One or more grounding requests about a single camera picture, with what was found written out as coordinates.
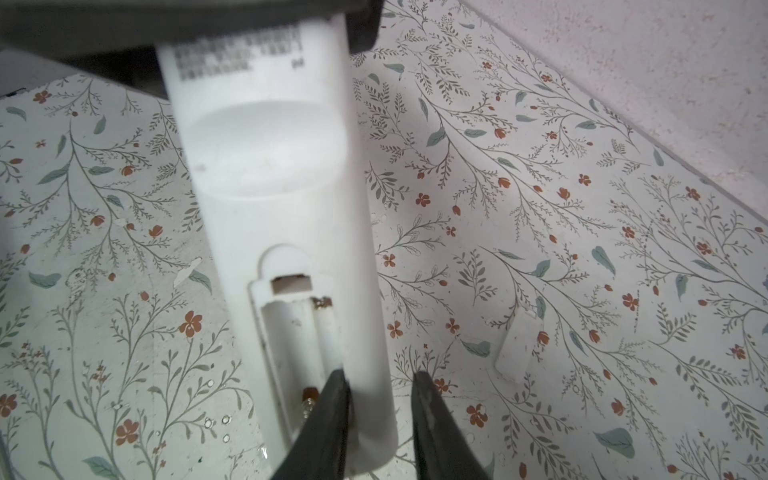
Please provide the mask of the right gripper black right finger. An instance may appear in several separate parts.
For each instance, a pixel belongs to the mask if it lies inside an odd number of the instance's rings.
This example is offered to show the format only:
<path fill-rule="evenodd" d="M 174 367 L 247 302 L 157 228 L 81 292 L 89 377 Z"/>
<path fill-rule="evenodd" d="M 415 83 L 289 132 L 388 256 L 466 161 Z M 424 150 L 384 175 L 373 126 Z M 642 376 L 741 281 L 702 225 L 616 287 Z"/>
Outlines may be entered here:
<path fill-rule="evenodd" d="M 411 411 L 418 479 L 488 479 L 425 371 L 414 374 Z"/>

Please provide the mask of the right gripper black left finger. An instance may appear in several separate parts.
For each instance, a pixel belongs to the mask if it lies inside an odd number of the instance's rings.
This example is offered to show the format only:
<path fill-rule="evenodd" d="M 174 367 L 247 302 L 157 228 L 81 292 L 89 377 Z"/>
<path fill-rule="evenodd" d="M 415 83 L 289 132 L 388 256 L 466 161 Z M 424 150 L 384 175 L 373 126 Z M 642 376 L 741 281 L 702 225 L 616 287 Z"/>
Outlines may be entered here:
<path fill-rule="evenodd" d="M 351 406 L 344 372 L 334 370 L 322 390 L 306 387 L 301 400 L 302 428 L 272 479 L 344 479 Z"/>

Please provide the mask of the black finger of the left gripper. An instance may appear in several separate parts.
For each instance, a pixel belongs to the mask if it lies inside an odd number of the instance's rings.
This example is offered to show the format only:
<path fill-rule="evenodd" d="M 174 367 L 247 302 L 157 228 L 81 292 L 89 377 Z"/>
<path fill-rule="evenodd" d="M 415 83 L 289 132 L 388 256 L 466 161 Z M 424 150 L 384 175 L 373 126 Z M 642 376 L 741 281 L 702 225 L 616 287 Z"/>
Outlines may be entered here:
<path fill-rule="evenodd" d="M 64 60 L 343 15 L 365 38 L 381 1 L 3 1 L 1 44 Z"/>

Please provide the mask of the white remote control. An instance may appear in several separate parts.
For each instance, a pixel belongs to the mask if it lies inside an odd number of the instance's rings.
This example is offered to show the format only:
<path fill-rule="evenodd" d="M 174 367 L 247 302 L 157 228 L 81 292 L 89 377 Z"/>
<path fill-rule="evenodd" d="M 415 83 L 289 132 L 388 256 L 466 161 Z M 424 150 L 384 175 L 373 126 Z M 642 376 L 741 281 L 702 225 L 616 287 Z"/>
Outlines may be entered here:
<path fill-rule="evenodd" d="M 341 370 L 345 471 L 398 443 L 343 15 L 157 48 L 268 458 Z"/>

